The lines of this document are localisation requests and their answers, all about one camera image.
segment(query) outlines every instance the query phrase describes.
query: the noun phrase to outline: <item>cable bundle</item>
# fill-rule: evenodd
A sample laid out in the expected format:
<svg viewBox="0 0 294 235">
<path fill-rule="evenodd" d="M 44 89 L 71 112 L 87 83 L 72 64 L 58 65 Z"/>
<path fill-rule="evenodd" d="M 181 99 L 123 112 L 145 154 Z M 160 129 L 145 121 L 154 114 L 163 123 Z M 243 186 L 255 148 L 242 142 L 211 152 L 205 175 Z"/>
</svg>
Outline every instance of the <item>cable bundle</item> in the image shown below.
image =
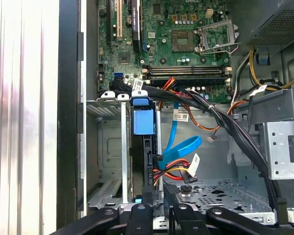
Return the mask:
<svg viewBox="0 0 294 235">
<path fill-rule="evenodd" d="M 130 86 L 117 80 L 112 82 L 111 87 L 118 88 L 118 90 L 126 93 L 130 93 L 132 90 Z M 281 197 L 281 192 L 277 182 L 269 180 L 269 169 L 267 161 L 263 158 L 258 147 L 249 136 L 247 131 L 239 126 L 227 113 L 211 105 L 206 99 L 194 91 L 180 89 L 179 94 L 175 94 L 173 92 L 164 91 L 146 85 L 143 85 L 142 89 L 146 90 L 148 92 L 148 96 L 155 100 L 178 102 L 182 105 L 195 107 L 197 109 L 211 113 L 214 116 L 217 125 L 226 129 L 227 133 L 233 137 L 240 149 L 257 166 L 261 176 L 264 178 L 267 187 L 269 204 L 273 209 L 277 208 L 277 198 Z M 233 108 L 234 107 L 232 105 L 228 113 L 230 113 Z M 160 174 L 163 175 L 165 173 L 166 172 L 161 171 L 161 173 L 156 174 L 157 178 L 155 180 L 160 177 Z"/>
</svg>

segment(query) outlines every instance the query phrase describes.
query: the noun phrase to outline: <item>side panel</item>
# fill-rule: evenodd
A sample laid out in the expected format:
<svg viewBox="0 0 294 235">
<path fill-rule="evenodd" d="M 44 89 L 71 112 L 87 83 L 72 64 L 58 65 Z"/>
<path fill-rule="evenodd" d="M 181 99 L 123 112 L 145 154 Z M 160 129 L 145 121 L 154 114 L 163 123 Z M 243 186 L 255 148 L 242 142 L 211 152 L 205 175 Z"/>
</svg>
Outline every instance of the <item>side panel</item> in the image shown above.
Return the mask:
<svg viewBox="0 0 294 235">
<path fill-rule="evenodd" d="M 56 230 L 59 0 L 0 1 L 0 235 Z"/>
</svg>

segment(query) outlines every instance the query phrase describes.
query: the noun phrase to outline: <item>ventilation holes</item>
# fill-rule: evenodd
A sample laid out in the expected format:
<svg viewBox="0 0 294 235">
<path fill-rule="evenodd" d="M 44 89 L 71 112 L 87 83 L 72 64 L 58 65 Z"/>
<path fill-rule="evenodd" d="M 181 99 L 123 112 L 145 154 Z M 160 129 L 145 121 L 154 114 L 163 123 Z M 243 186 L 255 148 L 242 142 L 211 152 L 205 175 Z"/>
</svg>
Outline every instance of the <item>ventilation holes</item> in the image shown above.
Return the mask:
<svg viewBox="0 0 294 235">
<path fill-rule="evenodd" d="M 294 40 L 294 10 L 284 10 L 248 43 L 250 46 L 287 45 Z"/>
</svg>

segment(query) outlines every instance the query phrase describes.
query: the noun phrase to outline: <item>chip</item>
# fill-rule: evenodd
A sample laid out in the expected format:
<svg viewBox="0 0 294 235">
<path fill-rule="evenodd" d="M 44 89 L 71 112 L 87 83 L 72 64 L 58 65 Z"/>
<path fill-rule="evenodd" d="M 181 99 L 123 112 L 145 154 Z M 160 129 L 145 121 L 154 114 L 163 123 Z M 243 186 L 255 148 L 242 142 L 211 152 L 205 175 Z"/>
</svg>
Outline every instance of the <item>chip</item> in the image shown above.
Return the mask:
<svg viewBox="0 0 294 235">
<path fill-rule="evenodd" d="M 191 19 L 192 19 L 192 21 L 196 21 L 197 20 L 197 15 L 196 14 L 192 14 L 191 15 Z"/>
<path fill-rule="evenodd" d="M 161 6 L 159 3 L 155 3 L 153 5 L 153 11 L 152 11 L 155 15 L 160 15 L 161 14 Z"/>
<path fill-rule="evenodd" d="M 177 15 L 172 15 L 172 21 L 177 21 Z"/>
<path fill-rule="evenodd" d="M 192 31 L 172 31 L 172 51 L 194 51 L 194 38 Z"/>
<path fill-rule="evenodd" d="M 131 53 L 129 52 L 119 52 L 119 64 L 127 65 L 131 63 Z"/>
</svg>

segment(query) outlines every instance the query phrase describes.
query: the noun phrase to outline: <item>metal panel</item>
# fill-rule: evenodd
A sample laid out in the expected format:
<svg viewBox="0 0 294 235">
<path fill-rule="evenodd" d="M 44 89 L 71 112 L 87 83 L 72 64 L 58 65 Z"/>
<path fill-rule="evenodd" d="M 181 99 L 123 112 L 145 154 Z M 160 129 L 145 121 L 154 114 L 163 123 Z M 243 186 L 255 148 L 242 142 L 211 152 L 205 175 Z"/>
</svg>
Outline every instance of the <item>metal panel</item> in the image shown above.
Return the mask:
<svg viewBox="0 0 294 235">
<path fill-rule="evenodd" d="M 261 145 L 265 149 L 269 163 L 269 179 L 294 179 L 294 159 L 291 160 L 291 148 L 294 149 L 294 140 L 289 139 L 290 136 L 294 139 L 294 121 L 261 124 L 259 135 L 264 136 L 264 142 L 261 142 Z"/>
<path fill-rule="evenodd" d="M 56 230 L 59 1 L 0 1 L 0 235 Z"/>
<path fill-rule="evenodd" d="M 228 6 L 240 43 L 276 53 L 294 42 L 294 0 L 230 0 Z"/>
</svg>

